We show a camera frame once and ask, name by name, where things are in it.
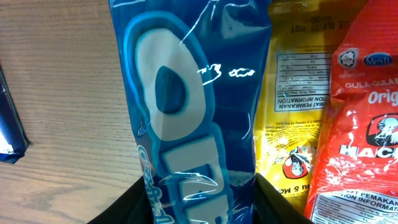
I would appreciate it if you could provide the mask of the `red snack packet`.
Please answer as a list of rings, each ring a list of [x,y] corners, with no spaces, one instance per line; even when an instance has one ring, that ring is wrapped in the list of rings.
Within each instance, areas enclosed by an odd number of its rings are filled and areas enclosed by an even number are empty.
[[[368,1],[333,54],[305,216],[397,222],[397,1]]]

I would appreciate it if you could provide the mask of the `blue oreo cookie pack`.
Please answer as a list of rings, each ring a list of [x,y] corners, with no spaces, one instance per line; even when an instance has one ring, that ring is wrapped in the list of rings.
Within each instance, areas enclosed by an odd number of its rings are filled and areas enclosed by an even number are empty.
[[[154,223],[254,221],[268,1],[110,1]]]

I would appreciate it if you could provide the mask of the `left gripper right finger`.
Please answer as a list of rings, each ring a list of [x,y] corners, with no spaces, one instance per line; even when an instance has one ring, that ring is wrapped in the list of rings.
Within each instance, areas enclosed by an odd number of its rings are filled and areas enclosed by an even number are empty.
[[[313,224],[284,198],[261,174],[256,174],[254,224]]]

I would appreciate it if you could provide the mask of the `yellow snack packet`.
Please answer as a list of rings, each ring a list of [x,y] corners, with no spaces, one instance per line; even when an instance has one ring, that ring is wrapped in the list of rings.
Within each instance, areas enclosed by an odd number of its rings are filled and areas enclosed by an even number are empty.
[[[254,125],[256,172],[299,212],[307,203],[333,53],[365,1],[272,1]]]

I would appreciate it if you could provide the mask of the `dairy milk chocolate bar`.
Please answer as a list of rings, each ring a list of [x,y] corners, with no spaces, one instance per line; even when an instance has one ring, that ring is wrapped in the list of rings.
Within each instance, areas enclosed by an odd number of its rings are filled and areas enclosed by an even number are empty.
[[[15,164],[29,147],[11,93],[1,71],[1,162]]]

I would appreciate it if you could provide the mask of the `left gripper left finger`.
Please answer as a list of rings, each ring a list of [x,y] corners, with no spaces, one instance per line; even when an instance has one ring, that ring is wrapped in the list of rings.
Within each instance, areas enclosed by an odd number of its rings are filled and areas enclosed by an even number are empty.
[[[122,196],[88,224],[154,224],[144,178],[140,177]]]

